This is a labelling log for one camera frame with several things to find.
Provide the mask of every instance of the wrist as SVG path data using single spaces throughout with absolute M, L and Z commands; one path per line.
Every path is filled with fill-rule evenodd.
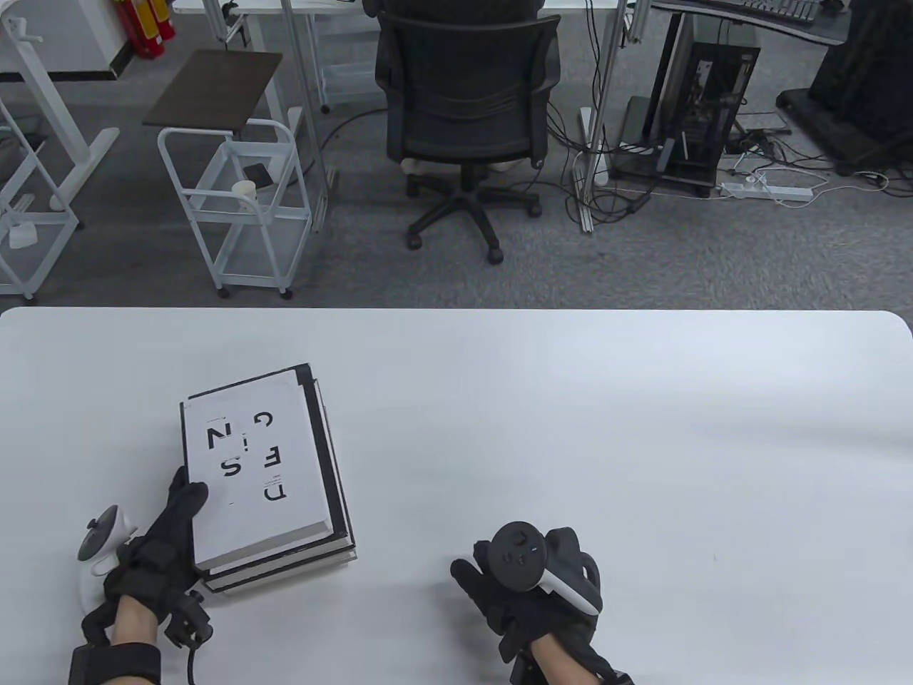
M 158 631 L 159 620 L 152 611 L 130 596 L 121 596 L 111 635 L 112 645 L 122 645 L 127 642 L 144 642 L 154 645 Z
M 549 685 L 599 685 L 599 679 L 577 663 L 554 635 L 533 640 L 530 652 Z

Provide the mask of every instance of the chair backrest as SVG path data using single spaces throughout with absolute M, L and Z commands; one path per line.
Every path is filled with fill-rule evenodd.
M 387 94 L 387 154 L 490 163 L 548 150 L 549 93 L 561 77 L 557 29 L 547 16 L 521 24 L 453 26 L 378 15 L 377 83 Z

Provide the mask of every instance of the chair base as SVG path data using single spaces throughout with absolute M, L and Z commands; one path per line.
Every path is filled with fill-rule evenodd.
M 428 227 L 437 223 L 446 216 L 458 211 L 465 211 L 476 223 L 479 232 L 488 243 L 488 263 L 500 264 L 504 261 L 504 253 L 495 235 L 495 229 L 488 221 L 483 209 L 484 205 L 512 206 L 526 209 L 529 216 L 542 216 L 542 205 L 539 196 L 534 193 L 522 193 L 508 188 L 478 187 L 479 170 L 471 164 L 460 167 L 460 186 L 456 187 L 448 181 L 433 176 L 416 176 L 409 174 L 406 177 L 405 192 L 409 197 L 418 197 L 421 188 L 426 188 L 444 196 L 444 200 L 426 212 L 420 219 L 409 226 L 406 234 L 406 246 L 409 249 L 419 249 L 422 246 L 421 233 Z

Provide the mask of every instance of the person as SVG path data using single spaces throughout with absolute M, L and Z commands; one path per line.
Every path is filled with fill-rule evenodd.
M 478 26 L 484 24 L 515 24 L 532 21 L 539 15 L 545 0 L 362 0 L 367 16 L 387 12 L 406 19 L 436 24 Z M 522 160 L 489 164 L 496 172 L 506 172 Z M 404 174 L 425 175 L 433 171 L 449 171 L 450 164 L 434 164 L 416 159 L 400 163 Z
M 570 534 L 572 553 L 580 557 L 578 567 L 583 568 L 576 534 L 570 529 L 562 533 Z M 450 574 L 488 627 L 501 636 L 498 651 L 504 663 L 517 659 L 525 667 L 523 685 L 537 685 L 543 679 L 548 685 L 633 685 L 626 673 L 613 669 L 590 644 L 597 616 L 587 616 L 539 587 L 528 592 L 508 590 L 488 568 L 489 545 L 487 540 L 477 542 L 472 553 L 476 565 L 456 559 Z
M 104 602 L 82 621 L 88 644 L 73 653 L 71 683 L 158 685 L 162 655 L 155 640 L 168 617 L 165 635 L 192 651 L 212 635 L 198 598 L 188 595 L 200 579 L 191 521 L 208 496 L 205 483 L 188 482 L 186 467 L 180 467 L 162 513 L 144 535 L 118 550 L 118 566 L 104 579 Z
M 150 682 L 158 685 L 161 676 L 161 655 L 156 647 L 158 627 L 173 611 L 167 596 L 173 592 L 183 594 L 198 579 L 191 562 L 190 522 L 207 494 L 203 483 L 187 483 L 186 471 L 179 469 L 162 515 L 143 537 L 134 539 L 129 549 L 119 553 L 121 565 L 106 578 L 106 602 L 100 607 L 116 607 L 111 614 L 110 644 L 104 645 L 107 638 L 101 639 L 91 629 L 86 630 L 85 622 L 83 629 L 87 638 L 94 638 L 95 644 L 101 643 L 93 648 L 100 649 L 100 655 L 124 651 L 120 662 L 108 659 L 94 670 L 89 669 L 94 673 L 94 679 L 84 679 L 89 685 L 149 685 Z M 591 646 L 596 617 L 586 616 L 561 597 L 538 587 L 529 592 L 508 590 L 488 568 L 488 545 L 488 541 L 476 543 L 473 549 L 476 565 L 456 559 L 450 565 L 450 574 L 475 603 L 488 627 L 501 636 L 498 651 L 504 662 L 517 659 L 523 665 L 523 685 L 633 685 L 626 674 L 615 671 Z M 138 561 L 148 558 L 152 548 L 166 550 L 168 563 L 152 568 Z M 158 578 L 153 584 L 157 592 L 137 583 L 138 571 Z M 131 653 L 139 655 L 136 663 L 130 663 Z M 98 674 L 104 672 L 118 675 L 99 680 Z

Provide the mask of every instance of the keyboard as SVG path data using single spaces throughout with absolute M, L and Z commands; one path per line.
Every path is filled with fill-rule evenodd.
M 818 0 L 697 0 L 700 5 L 766 16 L 794 24 L 813 24 L 821 4 Z

